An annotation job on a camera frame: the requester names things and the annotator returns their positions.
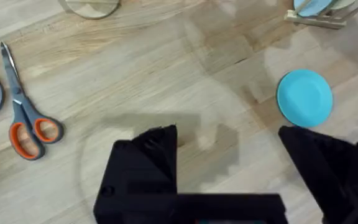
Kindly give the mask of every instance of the scissors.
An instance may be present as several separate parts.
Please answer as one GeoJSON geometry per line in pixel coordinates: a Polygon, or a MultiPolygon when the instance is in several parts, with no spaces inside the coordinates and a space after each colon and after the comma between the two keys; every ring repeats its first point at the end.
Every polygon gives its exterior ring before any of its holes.
{"type": "Polygon", "coordinates": [[[9,128],[9,139],[15,151],[24,159],[30,161],[40,159],[45,154],[45,148],[42,143],[51,144],[61,140],[63,137],[63,126],[55,119],[40,114],[32,106],[32,103],[23,91],[12,55],[4,42],[1,42],[1,53],[13,97],[14,120],[9,128]],[[55,129],[53,137],[46,137],[45,133],[41,130],[42,123],[49,123],[53,126],[55,129]],[[25,127],[27,134],[37,148],[35,154],[28,153],[19,141],[18,130],[22,126],[25,127]]]}

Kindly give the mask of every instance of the dish rack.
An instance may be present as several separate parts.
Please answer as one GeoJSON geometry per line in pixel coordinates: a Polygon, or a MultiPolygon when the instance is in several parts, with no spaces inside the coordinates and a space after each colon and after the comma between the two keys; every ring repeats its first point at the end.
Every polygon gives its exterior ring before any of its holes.
{"type": "Polygon", "coordinates": [[[333,10],[336,3],[341,0],[333,0],[325,9],[318,15],[302,17],[299,12],[302,11],[312,0],[303,1],[295,10],[288,10],[284,19],[286,21],[306,24],[311,26],[319,26],[330,29],[341,29],[347,25],[347,20],[354,17],[358,13],[358,7],[349,11],[348,9],[353,5],[350,4],[342,9],[333,10]]]}

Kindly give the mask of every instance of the wood grain surface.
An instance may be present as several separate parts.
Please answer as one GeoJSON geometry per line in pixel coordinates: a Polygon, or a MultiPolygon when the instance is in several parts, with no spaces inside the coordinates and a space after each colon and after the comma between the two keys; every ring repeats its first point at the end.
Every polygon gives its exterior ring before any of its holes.
{"type": "Polygon", "coordinates": [[[87,21],[56,1],[0,0],[0,41],[29,98],[66,127],[39,161],[14,152],[0,54],[0,223],[95,223],[113,142],[173,123],[180,192],[277,192],[290,223],[321,223],[277,136],[275,90],[291,70],[322,74],[334,109],[314,130],[358,141],[358,15],[328,30],[283,21],[290,0],[121,4],[87,21]]]}

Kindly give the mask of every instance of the black device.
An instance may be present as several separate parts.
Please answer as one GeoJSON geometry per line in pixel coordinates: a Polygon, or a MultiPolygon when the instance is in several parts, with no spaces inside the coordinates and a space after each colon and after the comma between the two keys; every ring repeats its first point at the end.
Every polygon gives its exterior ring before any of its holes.
{"type": "Polygon", "coordinates": [[[94,205],[98,224],[285,224],[278,194],[178,194],[176,126],[116,141],[94,205]]]}
{"type": "MultiPolygon", "coordinates": [[[[297,127],[279,136],[326,224],[358,224],[358,143],[297,127]]],[[[278,194],[178,194],[176,126],[117,141],[94,205],[98,224],[288,223],[278,194]]]]}
{"type": "Polygon", "coordinates": [[[325,224],[358,224],[358,143],[299,127],[278,135],[324,214],[325,224]]]}

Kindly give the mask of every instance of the light blue bowl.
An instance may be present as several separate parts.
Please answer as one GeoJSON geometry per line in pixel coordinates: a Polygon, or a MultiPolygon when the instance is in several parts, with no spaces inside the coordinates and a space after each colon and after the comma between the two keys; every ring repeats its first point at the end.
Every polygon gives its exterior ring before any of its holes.
{"type": "Polygon", "coordinates": [[[278,84],[277,103],[291,123],[310,128],[328,118],[333,108],[333,93],[321,75],[305,69],[295,70],[278,84]]]}
{"type": "MultiPolygon", "coordinates": [[[[298,8],[305,0],[294,0],[294,9],[298,8]]],[[[300,12],[299,15],[303,17],[315,16],[325,9],[333,0],[311,0],[300,12]]]]}

